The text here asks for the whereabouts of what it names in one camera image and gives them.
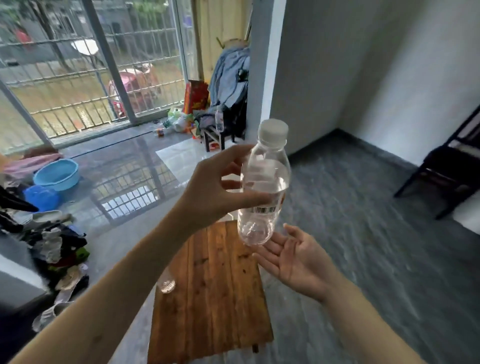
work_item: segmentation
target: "chair seat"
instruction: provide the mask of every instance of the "chair seat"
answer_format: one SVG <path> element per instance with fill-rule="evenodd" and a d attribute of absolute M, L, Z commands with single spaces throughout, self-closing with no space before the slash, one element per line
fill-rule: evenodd
<path fill-rule="evenodd" d="M 424 167 L 467 186 L 480 185 L 480 159 L 449 146 L 432 150 Z"/>

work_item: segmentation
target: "white satellite dish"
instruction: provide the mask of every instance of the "white satellite dish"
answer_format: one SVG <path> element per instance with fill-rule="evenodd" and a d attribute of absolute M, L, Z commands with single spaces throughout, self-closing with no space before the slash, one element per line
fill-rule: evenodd
<path fill-rule="evenodd" d="M 86 56 L 94 56 L 98 53 L 98 45 L 94 39 L 74 40 L 70 42 L 73 48 Z"/>

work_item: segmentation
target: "forearm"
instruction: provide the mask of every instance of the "forearm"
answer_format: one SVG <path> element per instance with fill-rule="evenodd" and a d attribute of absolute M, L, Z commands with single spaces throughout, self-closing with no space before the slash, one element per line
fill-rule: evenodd
<path fill-rule="evenodd" d="M 424 363 L 383 321 L 352 282 L 343 278 L 332 289 L 324 307 L 346 348 L 362 363 Z"/>
<path fill-rule="evenodd" d="M 158 277 L 192 232 L 182 218 L 174 207 L 12 363 L 107 363 Z"/>

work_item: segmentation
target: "tree trunk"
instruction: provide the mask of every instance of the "tree trunk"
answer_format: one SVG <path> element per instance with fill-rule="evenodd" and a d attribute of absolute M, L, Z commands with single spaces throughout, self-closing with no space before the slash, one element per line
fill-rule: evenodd
<path fill-rule="evenodd" d="M 38 1 L 35 0 L 35 5 L 32 2 L 28 2 L 30 5 L 30 8 L 32 9 L 33 14 L 35 15 L 36 19 L 38 20 L 38 23 L 42 27 L 42 29 L 45 31 L 45 34 L 47 35 L 49 40 L 55 40 L 55 34 L 53 33 L 53 29 L 50 26 L 50 20 L 47 16 L 47 13 L 45 12 L 45 9 L 43 8 L 43 5 Z M 53 53 L 55 53 L 55 56 L 57 57 L 59 63 L 61 66 L 69 73 L 73 72 L 73 70 L 70 68 L 69 65 L 67 65 L 67 62 L 65 61 L 65 57 L 63 56 L 62 52 L 60 51 L 60 48 L 56 42 L 50 42 L 50 46 L 52 48 Z"/>

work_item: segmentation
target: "white bottle cap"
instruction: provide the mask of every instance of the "white bottle cap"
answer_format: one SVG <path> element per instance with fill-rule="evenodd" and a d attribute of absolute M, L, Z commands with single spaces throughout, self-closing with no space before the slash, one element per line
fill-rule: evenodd
<path fill-rule="evenodd" d="M 287 144 L 288 125 L 278 119 L 266 119 L 258 127 L 258 140 L 269 148 L 282 148 Z"/>

